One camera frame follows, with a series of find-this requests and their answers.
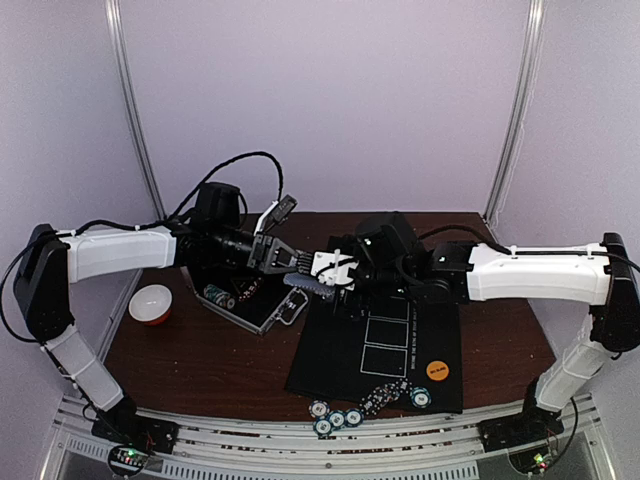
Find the aluminium poker chip case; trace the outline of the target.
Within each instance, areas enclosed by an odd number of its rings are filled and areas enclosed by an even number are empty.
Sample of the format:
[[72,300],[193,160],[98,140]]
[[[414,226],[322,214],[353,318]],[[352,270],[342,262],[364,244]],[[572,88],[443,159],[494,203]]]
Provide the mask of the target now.
[[[291,326],[309,303],[309,295],[302,289],[286,285],[282,274],[263,275],[248,269],[222,267],[182,267],[181,273],[201,305],[259,336],[263,336],[275,323]],[[234,278],[261,278],[263,284],[248,301],[240,302],[231,283]],[[207,301],[203,290],[208,284],[233,295],[236,299],[234,309],[226,310]]]

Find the poker chip row with 10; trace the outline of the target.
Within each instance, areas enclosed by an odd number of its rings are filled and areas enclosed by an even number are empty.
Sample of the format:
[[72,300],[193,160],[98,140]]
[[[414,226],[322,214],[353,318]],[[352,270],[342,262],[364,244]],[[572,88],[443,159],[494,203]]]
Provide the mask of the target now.
[[220,308],[233,310],[235,307],[236,299],[234,296],[213,284],[208,284],[204,288],[203,294],[207,301]]

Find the orange big blind button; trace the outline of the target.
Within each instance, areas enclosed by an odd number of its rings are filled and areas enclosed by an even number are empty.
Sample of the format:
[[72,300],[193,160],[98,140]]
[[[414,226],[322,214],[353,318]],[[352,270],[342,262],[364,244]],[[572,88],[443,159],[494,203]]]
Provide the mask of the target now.
[[433,360],[425,368],[427,377],[435,382],[442,382],[450,375],[450,367],[442,360]]

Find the teal white poker chip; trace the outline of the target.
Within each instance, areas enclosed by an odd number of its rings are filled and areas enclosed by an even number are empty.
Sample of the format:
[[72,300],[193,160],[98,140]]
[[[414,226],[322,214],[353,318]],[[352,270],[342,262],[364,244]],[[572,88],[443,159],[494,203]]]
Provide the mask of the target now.
[[425,387],[414,387],[410,391],[409,397],[412,405],[419,409],[428,407],[432,402],[431,394]]

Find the spread black poker chips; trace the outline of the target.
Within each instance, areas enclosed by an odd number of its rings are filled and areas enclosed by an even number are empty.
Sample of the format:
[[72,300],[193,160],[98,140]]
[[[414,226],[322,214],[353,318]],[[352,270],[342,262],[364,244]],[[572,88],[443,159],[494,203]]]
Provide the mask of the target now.
[[359,404],[365,415],[375,416],[390,403],[396,402],[402,395],[408,394],[413,384],[408,379],[399,379],[375,387],[365,395]]

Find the white blue poker chip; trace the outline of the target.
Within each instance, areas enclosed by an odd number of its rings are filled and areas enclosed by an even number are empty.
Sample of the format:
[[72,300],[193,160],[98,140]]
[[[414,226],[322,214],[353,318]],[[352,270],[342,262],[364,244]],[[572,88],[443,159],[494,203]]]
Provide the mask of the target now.
[[326,401],[313,400],[309,405],[309,414],[314,419],[325,418],[330,412],[330,406]]

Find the grey playing card deck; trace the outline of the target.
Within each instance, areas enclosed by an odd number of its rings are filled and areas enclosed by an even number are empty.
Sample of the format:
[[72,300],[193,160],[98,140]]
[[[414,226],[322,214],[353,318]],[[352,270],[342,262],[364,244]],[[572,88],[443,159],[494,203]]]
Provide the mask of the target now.
[[283,282],[286,285],[305,290],[306,292],[313,295],[320,296],[325,300],[332,300],[335,295],[335,288],[333,286],[322,284],[312,276],[307,276],[300,273],[287,273],[283,277]]

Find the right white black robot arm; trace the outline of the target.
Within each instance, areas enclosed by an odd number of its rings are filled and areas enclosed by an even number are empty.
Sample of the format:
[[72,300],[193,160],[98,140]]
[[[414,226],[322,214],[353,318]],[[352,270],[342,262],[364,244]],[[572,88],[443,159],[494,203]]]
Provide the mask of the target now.
[[486,437],[535,440],[614,356],[638,348],[639,266],[619,234],[564,247],[502,246],[476,234],[427,249],[426,237],[399,212],[362,221],[359,263],[349,270],[356,290],[396,290],[427,304],[522,299],[542,314],[545,334],[563,316],[576,329],[554,346],[556,360],[531,381],[521,412],[481,424]]

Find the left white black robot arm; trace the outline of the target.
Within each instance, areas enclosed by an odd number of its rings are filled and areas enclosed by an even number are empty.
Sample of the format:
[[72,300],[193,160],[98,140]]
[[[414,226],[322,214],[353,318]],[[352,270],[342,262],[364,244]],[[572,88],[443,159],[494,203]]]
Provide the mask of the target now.
[[81,334],[71,285],[120,272],[182,268],[206,308],[262,333],[282,320],[282,309],[301,291],[285,285],[285,275],[310,270],[304,252],[269,233],[296,207],[292,196],[280,196],[248,232],[238,187],[205,182],[190,195],[193,208],[150,224],[93,220],[76,230],[40,224],[7,269],[15,276],[27,342],[38,344],[95,409],[93,433],[101,438],[133,444],[152,430]]

